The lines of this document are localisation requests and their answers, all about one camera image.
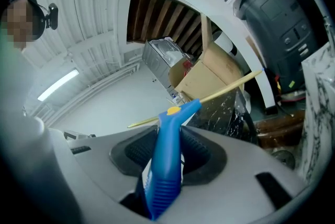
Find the cardboard box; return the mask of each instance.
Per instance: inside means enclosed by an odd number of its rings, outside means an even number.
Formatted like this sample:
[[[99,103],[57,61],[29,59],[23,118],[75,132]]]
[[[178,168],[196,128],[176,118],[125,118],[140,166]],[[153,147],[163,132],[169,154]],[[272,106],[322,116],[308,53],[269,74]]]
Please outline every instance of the cardboard box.
[[[203,98],[243,77],[234,59],[214,42],[184,77],[185,61],[183,58],[170,68],[169,79],[175,90],[188,99]]]

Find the red wire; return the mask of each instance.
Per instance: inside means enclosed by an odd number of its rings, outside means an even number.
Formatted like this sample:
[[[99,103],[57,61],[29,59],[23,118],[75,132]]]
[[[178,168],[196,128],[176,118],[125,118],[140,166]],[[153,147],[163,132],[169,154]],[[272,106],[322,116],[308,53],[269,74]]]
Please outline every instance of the red wire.
[[[304,96],[304,97],[294,99],[294,100],[281,100],[281,102],[296,102],[296,101],[300,101],[300,100],[303,100],[303,99],[306,99],[306,97]]]

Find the white wall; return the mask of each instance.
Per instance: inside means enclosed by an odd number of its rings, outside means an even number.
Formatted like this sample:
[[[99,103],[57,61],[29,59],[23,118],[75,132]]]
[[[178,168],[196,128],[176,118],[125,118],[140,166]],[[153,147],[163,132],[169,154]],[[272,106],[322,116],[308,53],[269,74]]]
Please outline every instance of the white wall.
[[[166,111],[171,97],[142,62],[133,75],[105,89],[61,122],[52,126],[86,135],[105,136],[127,130],[127,126]]]

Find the black headband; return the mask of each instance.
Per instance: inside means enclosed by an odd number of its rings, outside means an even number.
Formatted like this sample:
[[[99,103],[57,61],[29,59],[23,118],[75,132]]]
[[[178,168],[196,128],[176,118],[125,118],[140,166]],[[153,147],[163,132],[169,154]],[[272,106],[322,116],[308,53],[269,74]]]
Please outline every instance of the black headband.
[[[37,40],[40,38],[44,32],[44,29],[46,28],[46,18],[44,16],[44,13],[41,9],[41,7],[38,5],[37,0],[28,0],[28,2],[33,7],[33,13],[34,16],[38,18],[36,22],[33,22],[33,35],[34,40]]]

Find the ceiling light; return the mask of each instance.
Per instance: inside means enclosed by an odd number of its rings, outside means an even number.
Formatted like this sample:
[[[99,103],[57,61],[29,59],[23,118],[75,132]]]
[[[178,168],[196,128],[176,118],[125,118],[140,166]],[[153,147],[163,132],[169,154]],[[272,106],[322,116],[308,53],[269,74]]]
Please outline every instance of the ceiling light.
[[[47,90],[45,90],[37,99],[39,101],[44,101],[48,96],[50,96],[53,92],[55,92],[59,87],[61,87],[64,83],[76,77],[79,74],[78,70],[73,70],[72,72],[65,75],[63,78],[60,78],[57,82],[51,85]]]

